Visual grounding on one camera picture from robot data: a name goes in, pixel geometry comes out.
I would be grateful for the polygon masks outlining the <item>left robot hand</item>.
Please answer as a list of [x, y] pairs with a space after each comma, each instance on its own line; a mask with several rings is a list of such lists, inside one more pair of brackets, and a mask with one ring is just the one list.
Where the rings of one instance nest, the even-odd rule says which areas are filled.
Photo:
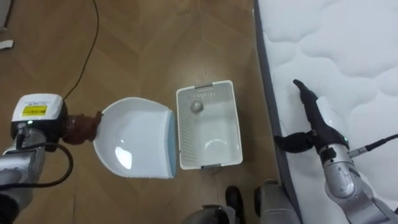
[[17, 136], [17, 126], [25, 123], [29, 129], [44, 134], [47, 142], [58, 143], [68, 118], [64, 99], [57, 94], [35, 93], [22, 96], [11, 119], [11, 138]]

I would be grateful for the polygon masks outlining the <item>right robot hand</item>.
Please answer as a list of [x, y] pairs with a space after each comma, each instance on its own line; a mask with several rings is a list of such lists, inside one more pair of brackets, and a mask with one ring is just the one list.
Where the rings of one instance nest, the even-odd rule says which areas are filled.
[[293, 80], [294, 85], [300, 91], [300, 100], [305, 114], [310, 123], [311, 130], [307, 132], [293, 133], [288, 136], [274, 136], [277, 147], [285, 152], [298, 154], [315, 147], [317, 152], [322, 148], [340, 144], [349, 149], [348, 141], [336, 129], [327, 125], [317, 105], [318, 96], [307, 88], [300, 80]]

